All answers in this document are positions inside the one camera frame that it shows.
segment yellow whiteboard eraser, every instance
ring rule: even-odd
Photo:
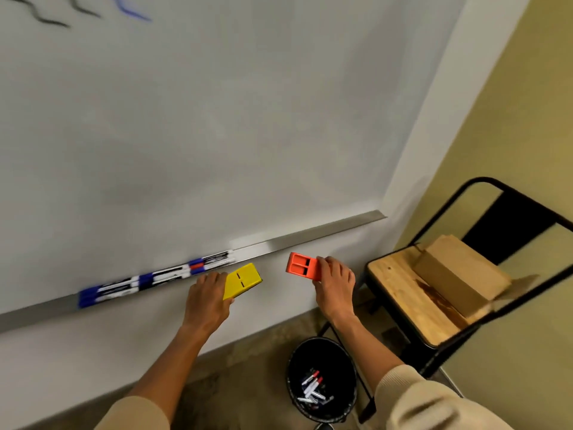
[[[225,294],[223,295],[223,300],[237,297],[248,289],[253,288],[255,285],[259,285],[261,282],[261,276],[258,274],[254,264],[251,262],[241,267],[239,270],[229,273],[227,276],[227,282],[225,282]]]

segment person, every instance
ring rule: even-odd
[[[511,430],[483,406],[460,398],[445,385],[427,381],[405,365],[354,314],[352,270],[331,257],[318,260],[322,279],[313,282],[316,301],[374,390],[380,428]],[[127,396],[111,407],[96,430],[169,429],[195,358],[229,316],[233,299],[223,300],[226,276],[212,272],[191,286],[175,338]]]

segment person's left hand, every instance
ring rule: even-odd
[[[181,329],[207,340],[229,316],[235,299],[223,300],[227,274],[211,272],[189,288]]]

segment yellow wall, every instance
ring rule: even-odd
[[[462,182],[493,176],[573,219],[573,0],[532,0],[401,244]],[[435,226],[463,235],[495,190],[477,188]],[[543,277],[573,262],[551,229],[502,267]],[[481,329],[445,365],[462,393],[517,430],[573,428],[573,282]]]

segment orange whiteboard eraser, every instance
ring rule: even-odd
[[[311,280],[320,280],[320,266],[316,258],[300,253],[291,252],[286,265],[286,272],[306,277]]]

